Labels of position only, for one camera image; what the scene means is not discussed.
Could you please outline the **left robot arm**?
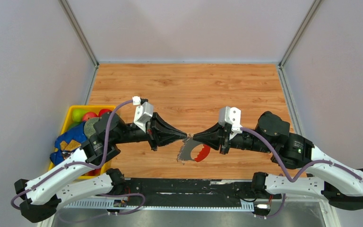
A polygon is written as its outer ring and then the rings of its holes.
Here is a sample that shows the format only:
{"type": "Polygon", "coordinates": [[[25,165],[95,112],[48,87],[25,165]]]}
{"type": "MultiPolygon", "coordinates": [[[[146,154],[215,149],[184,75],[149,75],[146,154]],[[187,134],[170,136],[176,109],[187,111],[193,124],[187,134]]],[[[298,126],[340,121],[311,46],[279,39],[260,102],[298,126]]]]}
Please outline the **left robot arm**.
{"type": "Polygon", "coordinates": [[[110,168],[102,175],[77,182],[81,175],[120,154],[118,144],[146,141],[156,150],[187,137],[156,112],[138,111],[132,123],[125,123],[115,112],[108,112],[88,121],[86,126],[93,133],[67,159],[33,180],[15,182],[16,194],[22,199],[17,209],[28,221],[41,222],[66,205],[89,196],[122,195],[126,184],[119,169],[110,168]]]}

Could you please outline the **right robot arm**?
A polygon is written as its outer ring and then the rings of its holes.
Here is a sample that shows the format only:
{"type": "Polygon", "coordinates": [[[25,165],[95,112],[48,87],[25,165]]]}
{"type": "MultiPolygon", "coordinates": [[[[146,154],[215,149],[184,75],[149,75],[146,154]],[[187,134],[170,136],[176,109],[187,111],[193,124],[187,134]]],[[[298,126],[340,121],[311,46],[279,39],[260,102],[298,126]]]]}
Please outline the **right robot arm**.
{"type": "Polygon", "coordinates": [[[221,154],[232,148],[272,154],[271,161],[282,175],[255,173],[251,191],[256,197],[298,194],[326,200],[342,210],[363,209],[363,168],[350,168],[330,157],[309,139],[290,132],[290,123],[269,111],[249,129],[241,125],[239,109],[225,107],[217,124],[193,139],[221,154]]]}

